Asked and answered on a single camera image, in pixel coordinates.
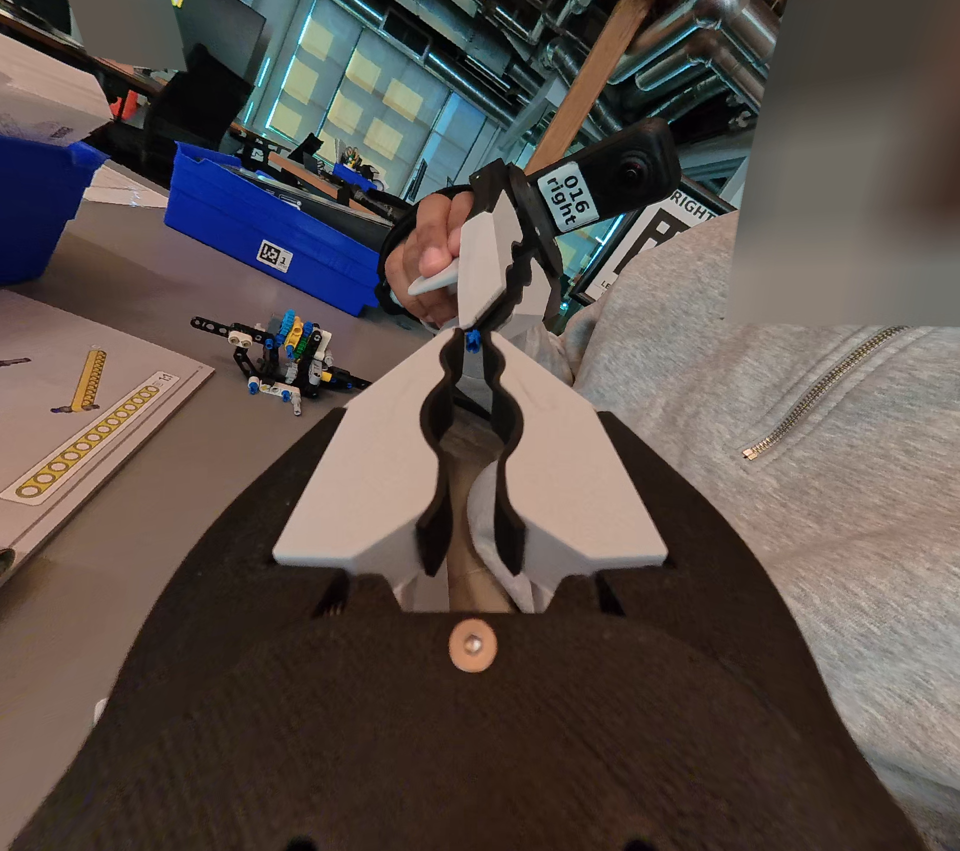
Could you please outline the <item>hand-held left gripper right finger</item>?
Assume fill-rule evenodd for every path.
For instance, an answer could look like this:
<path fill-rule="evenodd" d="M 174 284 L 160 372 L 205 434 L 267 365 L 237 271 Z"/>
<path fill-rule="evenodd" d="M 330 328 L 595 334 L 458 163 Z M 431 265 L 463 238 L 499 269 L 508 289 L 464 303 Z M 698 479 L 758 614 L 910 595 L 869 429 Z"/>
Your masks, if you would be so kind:
<path fill-rule="evenodd" d="M 496 462 L 492 547 L 523 613 L 569 578 L 661 567 L 666 543 L 611 437 L 618 420 L 498 332 L 482 337 Z"/>

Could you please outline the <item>grey zip hoodie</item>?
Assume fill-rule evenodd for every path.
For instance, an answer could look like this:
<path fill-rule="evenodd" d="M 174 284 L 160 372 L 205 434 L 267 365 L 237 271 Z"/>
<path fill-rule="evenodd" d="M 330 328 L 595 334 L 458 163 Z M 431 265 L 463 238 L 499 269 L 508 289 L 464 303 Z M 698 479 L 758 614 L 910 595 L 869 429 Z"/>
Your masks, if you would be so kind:
<path fill-rule="evenodd" d="M 612 413 L 758 556 L 881 780 L 958 849 L 958 329 L 725 313 L 743 357 L 712 402 L 645 432 Z"/>

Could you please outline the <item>lego instruction booklet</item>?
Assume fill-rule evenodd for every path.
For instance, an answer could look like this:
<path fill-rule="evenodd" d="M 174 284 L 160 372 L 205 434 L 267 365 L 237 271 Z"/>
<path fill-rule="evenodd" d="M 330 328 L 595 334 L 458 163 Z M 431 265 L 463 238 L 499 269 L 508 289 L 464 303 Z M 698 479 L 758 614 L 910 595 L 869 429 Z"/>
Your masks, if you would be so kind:
<path fill-rule="evenodd" d="M 1 292 L 6 583 L 212 377 L 191 357 Z"/>

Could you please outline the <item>person's right hand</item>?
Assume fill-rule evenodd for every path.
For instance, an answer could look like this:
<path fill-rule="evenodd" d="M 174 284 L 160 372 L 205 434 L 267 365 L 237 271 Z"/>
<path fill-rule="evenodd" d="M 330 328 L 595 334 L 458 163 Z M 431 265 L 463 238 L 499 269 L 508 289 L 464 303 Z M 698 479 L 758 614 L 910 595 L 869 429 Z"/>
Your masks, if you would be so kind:
<path fill-rule="evenodd" d="M 414 231 L 403 251 L 404 279 L 399 288 L 408 292 L 414 281 L 438 275 L 460 255 L 461 231 L 474 207 L 469 187 L 455 188 L 452 194 L 435 192 L 417 205 Z M 408 296 L 405 306 L 421 321 L 441 328 L 455 319 L 455 293 L 448 287 Z"/>

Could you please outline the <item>white cardboard box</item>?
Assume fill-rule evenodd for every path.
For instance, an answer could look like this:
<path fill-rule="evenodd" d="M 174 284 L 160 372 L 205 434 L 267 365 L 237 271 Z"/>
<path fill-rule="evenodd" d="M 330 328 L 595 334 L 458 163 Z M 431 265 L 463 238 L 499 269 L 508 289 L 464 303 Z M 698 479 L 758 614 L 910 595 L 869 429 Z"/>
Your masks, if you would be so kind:
<path fill-rule="evenodd" d="M 1 136 L 69 147 L 113 119 L 97 79 L 1 37 Z"/>

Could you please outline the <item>wooden post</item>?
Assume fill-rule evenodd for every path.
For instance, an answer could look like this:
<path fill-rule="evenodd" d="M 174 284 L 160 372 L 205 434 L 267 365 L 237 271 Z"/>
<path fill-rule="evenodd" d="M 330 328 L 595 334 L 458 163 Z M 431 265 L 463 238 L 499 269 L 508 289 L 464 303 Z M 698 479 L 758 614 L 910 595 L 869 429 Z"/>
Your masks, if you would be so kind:
<path fill-rule="evenodd" d="M 618 0 L 527 162 L 527 174 L 540 172 L 566 155 L 655 2 L 656 0 Z"/>

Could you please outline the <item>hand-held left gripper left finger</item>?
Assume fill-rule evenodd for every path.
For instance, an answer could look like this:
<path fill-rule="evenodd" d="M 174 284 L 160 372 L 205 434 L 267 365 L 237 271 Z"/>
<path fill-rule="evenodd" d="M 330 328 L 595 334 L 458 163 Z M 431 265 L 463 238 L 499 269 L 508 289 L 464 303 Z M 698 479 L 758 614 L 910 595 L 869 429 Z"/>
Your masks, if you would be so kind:
<path fill-rule="evenodd" d="M 352 398 L 272 549 L 278 565 L 383 578 L 408 612 L 448 612 L 449 468 L 460 333 L 442 331 Z"/>

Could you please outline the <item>large black screen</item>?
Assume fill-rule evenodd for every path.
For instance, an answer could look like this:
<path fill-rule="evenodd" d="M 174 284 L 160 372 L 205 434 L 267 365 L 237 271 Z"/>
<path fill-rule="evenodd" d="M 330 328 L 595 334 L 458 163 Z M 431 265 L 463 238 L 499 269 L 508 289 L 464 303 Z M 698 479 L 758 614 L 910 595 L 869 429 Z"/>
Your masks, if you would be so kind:
<path fill-rule="evenodd" d="M 242 0 L 166 0 L 184 52 L 203 45 L 222 65 L 254 84 L 269 39 L 266 19 Z"/>

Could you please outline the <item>multicoloured lego assembly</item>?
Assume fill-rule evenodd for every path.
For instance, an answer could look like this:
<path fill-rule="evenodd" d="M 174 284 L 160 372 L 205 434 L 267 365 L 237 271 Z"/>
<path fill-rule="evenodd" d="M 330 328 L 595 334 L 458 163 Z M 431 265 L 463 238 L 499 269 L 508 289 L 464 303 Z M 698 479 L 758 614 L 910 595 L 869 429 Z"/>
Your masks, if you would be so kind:
<path fill-rule="evenodd" d="M 295 417 L 303 414 L 305 400 L 317 400 L 326 392 L 355 394 L 371 384 L 335 366 L 331 332 L 305 320 L 293 308 L 273 315 L 265 326 L 226 324 L 198 315 L 191 318 L 190 325 L 229 345 L 249 394 L 275 398 Z"/>

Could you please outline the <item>blue plastic bin with tag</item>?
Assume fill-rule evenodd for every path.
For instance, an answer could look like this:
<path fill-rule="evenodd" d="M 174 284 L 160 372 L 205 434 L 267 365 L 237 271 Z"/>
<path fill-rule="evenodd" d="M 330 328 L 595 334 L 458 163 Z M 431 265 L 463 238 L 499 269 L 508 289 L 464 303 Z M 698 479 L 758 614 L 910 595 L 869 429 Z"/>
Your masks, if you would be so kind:
<path fill-rule="evenodd" d="M 165 224 L 354 317 L 377 307 L 379 251 L 245 175 L 239 159 L 175 145 Z"/>

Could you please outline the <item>person's right forearm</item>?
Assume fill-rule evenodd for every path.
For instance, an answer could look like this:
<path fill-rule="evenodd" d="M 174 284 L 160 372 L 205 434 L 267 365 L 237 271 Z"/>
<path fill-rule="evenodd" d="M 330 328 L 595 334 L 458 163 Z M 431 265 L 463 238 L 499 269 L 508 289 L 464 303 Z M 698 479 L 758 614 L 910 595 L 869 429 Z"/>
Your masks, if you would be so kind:
<path fill-rule="evenodd" d="M 517 346 L 642 433 L 711 403 L 743 358 L 741 334 L 724 316 L 738 217 L 722 215 L 638 253 L 565 331 L 541 325 Z"/>

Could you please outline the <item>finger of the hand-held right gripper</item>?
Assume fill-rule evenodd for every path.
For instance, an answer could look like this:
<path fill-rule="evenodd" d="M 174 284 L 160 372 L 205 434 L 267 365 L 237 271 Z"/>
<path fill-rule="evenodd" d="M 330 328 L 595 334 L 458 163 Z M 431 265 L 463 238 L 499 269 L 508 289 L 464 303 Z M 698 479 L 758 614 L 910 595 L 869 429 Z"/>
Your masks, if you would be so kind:
<path fill-rule="evenodd" d="M 481 211 L 464 222 L 458 271 L 458 319 L 476 328 L 507 290 L 507 271 L 522 227 L 514 209 Z"/>
<path fill-rule="evenodd" d="M 556 314 L 560 279 L 550 260 L 535 250 L 519 253 L 506 273 L 506 289 L 480 318 L 480 334 L 498 333 L 517 342 Z"/>

